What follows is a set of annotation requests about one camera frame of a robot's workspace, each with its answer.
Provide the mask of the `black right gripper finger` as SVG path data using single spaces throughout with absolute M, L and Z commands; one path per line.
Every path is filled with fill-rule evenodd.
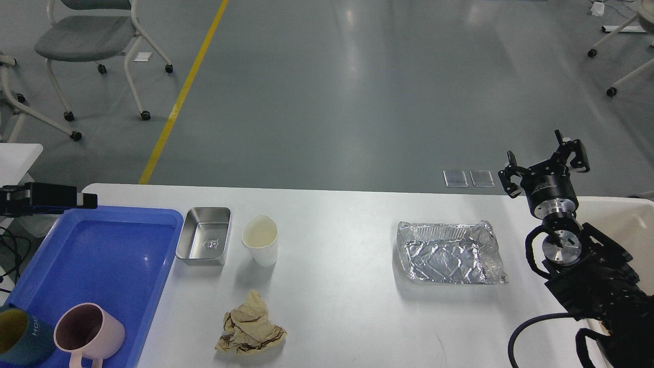
M 555 130 L 554 135 L 558 147 L 546 160 L 544 171 L 546 174 L 565 174 L 570 172 L 587 173 L 590 171 L 590 163 L 587 157 L 586 148 L 581 140 L 572 140 L 564 137 L 560 130 Z
M 502 188 L 510 198 L 516 198 L 521 193 L 524 193 L 526 198 L 530 198 L 531 195 L 529 190 L 525 189 L 521 182 L 513 182 L 512 178 L 518 177 L 521 181 L 526 179 L 526 183 L 531 184 L 534 177 L 534 171 L 532 168 L 525 168 L 523 166 L 517 165 L 516 156 L 511 150 L 507 151 L 507 159 L 508 162 L 504 170 L 500 170 L 500 172 L 498 172 L 498 177 L 500 178 Z

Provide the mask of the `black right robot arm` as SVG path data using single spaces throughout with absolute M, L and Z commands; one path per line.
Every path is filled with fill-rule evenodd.
M 577 331 L 575 350 L 582 366 L 593 366 L 587 345 L 591 339 L 611 366 L 652 367 L 652 296 L 638 286 L 631 254 L 590 223 L 577 221 L 579 202 L 570 175 L 590 170 L 586 149 L 581 140 L 563 137 L 559 130 L 554 134 L 558 148 L 549 159 L 525 168 L 508 151 L 508 163 L 498 173 L 509 197 L 525 193 L 531 214 L 541 221 L 526 236 L 525 257 L 565 309 L 520 324 L 508 342 L 509 363 L 517 366 L 514 348 L 526 328 L 573 318 L 598 320 L 608 331 Z

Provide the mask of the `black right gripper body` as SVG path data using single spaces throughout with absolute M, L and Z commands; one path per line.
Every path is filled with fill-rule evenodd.
M 531 214 L 544 218 L 554 213 L 574 214 L 579 206 L 570 174 L 528 175 L 522 189 Z

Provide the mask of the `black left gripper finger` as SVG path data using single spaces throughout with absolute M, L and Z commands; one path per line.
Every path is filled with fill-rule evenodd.
M 28 182 L 25 184 L 20 207 L 33 212 L 56 212 L 73 208 L 96 209 L 98 196 L 81 193 L 74 186 Z

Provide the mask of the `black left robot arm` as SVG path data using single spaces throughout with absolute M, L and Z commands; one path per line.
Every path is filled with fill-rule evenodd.
M 46 182 L 26 182 L 20 186 L 3 186 L 1 213 L 3 217 L 26 215 L 60 215 L 75 208 L 98 208 L 98 196 L 80 193 L 77 187 Z

